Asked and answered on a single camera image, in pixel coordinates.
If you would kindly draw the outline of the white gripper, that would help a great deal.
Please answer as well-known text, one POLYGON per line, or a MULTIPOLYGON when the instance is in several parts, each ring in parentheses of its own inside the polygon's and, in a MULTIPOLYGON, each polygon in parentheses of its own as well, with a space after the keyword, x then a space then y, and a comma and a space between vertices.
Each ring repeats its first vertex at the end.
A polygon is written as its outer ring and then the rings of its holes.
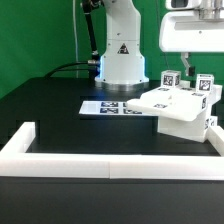
POLYGON ((165 7, 159 46, 182 52, 185 74, 193 77, 188 52, 224 52, 224 0, 165 0, 165 7))

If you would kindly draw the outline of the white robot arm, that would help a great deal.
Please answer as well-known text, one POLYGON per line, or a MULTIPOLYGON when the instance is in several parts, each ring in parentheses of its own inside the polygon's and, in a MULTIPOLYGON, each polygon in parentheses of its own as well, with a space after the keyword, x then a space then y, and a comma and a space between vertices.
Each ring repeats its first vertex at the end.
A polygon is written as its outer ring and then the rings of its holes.
MULTIPOLYGON (((103 0, 106 9, 106 51, 100 58, 98 87, 131 91, 145 87, 145 58, 140 53, 141 15, 132 0, 103 0)), ((189 74, 193 52, 224 52, 224 0, 165 0, 159 47, 179 52, 189 74)))

